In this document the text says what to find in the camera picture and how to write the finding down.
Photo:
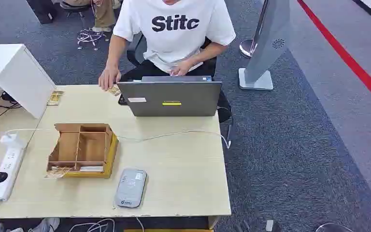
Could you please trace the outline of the person's left hand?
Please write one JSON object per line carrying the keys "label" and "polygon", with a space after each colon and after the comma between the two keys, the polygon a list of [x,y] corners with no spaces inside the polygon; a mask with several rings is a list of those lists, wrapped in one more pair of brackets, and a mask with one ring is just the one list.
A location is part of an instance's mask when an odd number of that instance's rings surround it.
{"label": "person's left hand", "polygon": [[184,76],[194,66],[190,60],[184,60],[174,65],[170,70],[170,76]]}

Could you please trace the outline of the person's right hand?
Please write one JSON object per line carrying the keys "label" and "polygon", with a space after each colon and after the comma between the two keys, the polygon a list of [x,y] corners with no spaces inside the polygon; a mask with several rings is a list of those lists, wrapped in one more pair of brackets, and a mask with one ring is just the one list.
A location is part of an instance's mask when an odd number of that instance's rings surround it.
{"label": "person's right hand", "polygon": [[102,90],[108,91],[116,82],[119,82],[120,79],[121,72],[118,68],[106,66],[99,76],[98,83]]}

